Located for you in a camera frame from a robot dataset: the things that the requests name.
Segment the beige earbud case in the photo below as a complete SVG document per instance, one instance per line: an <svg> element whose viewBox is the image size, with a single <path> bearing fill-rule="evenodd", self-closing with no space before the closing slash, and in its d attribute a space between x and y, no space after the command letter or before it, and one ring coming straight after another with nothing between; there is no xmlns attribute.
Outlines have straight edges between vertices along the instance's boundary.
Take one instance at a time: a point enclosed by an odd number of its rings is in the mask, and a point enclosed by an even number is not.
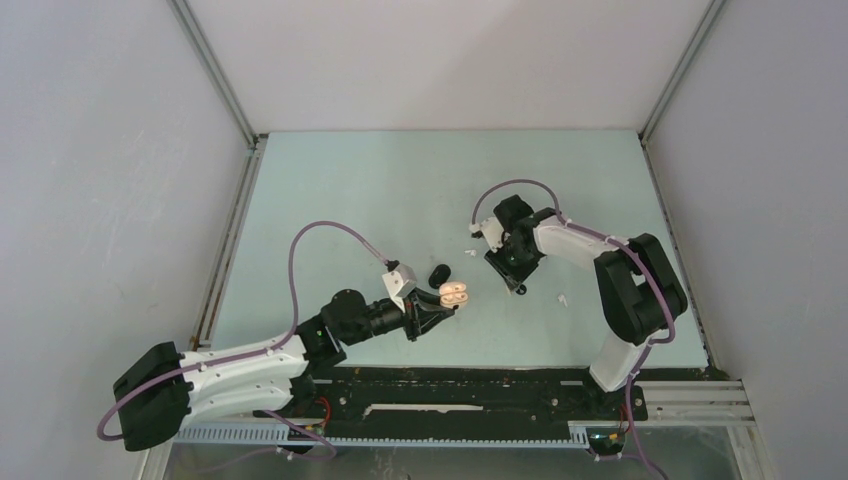
<svg viewBox="0 0 848 480"><path fill-rule="evenodd" d="M444 308L457 309L466 305L469 300L467 286L463 282L447 282L438 289L440 305Z"/></svg>

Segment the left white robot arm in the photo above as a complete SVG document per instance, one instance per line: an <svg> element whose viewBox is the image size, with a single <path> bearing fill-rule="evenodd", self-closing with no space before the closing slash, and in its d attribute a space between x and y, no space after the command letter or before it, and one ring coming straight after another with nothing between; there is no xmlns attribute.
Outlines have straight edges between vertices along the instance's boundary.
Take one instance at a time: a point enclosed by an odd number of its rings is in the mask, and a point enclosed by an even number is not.
<svg viewBox="0 0 848 480"><path fill-rule="evenodd" d="M137 452L219 417L263 410L304 416L316 403L314 374L345 360L344 347L395 330L414 341L468 299L465 285L457 282L436 294L415 288L400 299L372 303L345 289L300 323L287 341L271 338L206 352L157 344L113 385L121 429L117 438L127 451Z"/></svg>

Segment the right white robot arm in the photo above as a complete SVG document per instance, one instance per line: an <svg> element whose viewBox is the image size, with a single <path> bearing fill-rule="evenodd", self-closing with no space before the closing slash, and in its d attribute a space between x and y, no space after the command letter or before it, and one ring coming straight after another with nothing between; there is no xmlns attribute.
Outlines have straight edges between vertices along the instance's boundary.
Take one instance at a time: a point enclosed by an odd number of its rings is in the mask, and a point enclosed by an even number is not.
<svg viewBox="0 0 848 480"><path fill-rule="evenodd" d="M523 295L543 259L556 257L593 273L608 328L589 367L594 381L581 392L585 411L606 418L622 403L650 346L671 341L688 299L661 242L653 235L618 240L562 218L554 208L535 211L520 196L501 201L491 217L473 221L473 237L486 241L485 260L509 292Z"/></svg>

